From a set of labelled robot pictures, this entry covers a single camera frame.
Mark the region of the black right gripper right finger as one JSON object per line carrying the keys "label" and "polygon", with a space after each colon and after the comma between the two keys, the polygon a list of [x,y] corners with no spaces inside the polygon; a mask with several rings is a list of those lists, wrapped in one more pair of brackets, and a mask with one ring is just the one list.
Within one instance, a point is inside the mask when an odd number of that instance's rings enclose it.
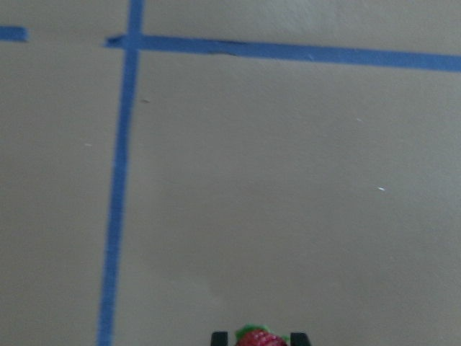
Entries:
{"label": "black right gripper right finger", "polygon": [[291,332],[290,333],[291,346],[310,346],[310,340],[304,332]]}

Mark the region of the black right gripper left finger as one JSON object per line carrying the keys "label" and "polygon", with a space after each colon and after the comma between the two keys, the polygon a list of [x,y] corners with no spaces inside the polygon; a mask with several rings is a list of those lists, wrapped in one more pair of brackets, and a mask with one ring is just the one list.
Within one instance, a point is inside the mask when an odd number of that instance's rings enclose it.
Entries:
{"label": "black right gripper left finger", "polygon": [[228,333],[216,331],[211,334],[210,346],[228,346]]}

